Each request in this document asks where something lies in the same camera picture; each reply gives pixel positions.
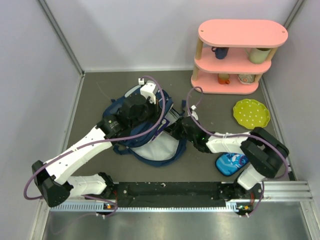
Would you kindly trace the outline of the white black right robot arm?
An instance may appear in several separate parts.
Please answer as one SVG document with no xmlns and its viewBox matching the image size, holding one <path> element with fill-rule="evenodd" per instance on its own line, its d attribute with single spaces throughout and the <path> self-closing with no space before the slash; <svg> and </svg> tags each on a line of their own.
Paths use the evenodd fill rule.
<svg viewBox="0 0 320 240">
<path fill-rule="evenodd" d="M 187 116 L 164 130 L 177 140 L 191 142 L 202 153 L 247 157 L 249 166 L 233 183 L 219 184 L 219 197 L 223 200 L 245 198 L 264 179 L 279 179 L 281 168 L 284 168 L 284 176 L 288 174 L 289 149 L 262 127 L 244 133 L 218 133 L 206 130 L 192 116 Z"/>
</svg>

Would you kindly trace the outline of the navy blue student backpack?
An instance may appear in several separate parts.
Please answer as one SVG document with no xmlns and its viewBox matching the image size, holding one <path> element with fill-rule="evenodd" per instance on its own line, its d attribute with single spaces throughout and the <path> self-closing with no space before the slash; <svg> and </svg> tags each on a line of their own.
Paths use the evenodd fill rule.
<svg viewBox="0 0 320 240">
<path fill-rule="evenodd" d="M 173 100 L 166 91 L 164 117 L 157 129 L 138 138 L 120 141 L 113 146 L 118 155 L 133 155 L 139 161 L 153 167 L 164 167 L 178 160 L 186 151 L 187 141 L 177 140 L 165 128 L 176 123 L 185 111 L 178 112 L 173 107 Z"/>
</svg>

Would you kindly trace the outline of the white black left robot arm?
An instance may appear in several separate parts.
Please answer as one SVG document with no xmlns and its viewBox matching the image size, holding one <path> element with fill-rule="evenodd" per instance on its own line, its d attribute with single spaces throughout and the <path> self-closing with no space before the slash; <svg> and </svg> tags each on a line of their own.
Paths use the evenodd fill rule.
<svg viewBox="0 0 320 240">
<path fill-rule="evenodd" d="M 142 137 L 155 129 L 162 116 L 156 96 L 132 93 L 112 107 L 81 140 L 61 155 L 32 164 L 35 185 L 49 207 L 56 207 L 69 197 L 100 195 L 109 198 L 114 191 L 105 173 L 74 177 L 73 173 L 97 154 L 120 141 Z"/>
</svg>

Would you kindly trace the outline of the blue dinosaur pencil case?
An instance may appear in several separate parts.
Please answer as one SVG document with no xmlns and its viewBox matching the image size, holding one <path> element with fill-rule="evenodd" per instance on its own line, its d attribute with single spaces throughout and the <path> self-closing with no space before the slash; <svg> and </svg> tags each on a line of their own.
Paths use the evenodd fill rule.
<svg viewBox="0 0 320 240">
<path fill-rule="evenodd" d="M 215 161 L 217 170 L 226 177 L 230 177 L 248 164 L 249 160 L 244 154 L 223 153 Z"/>
</svg>

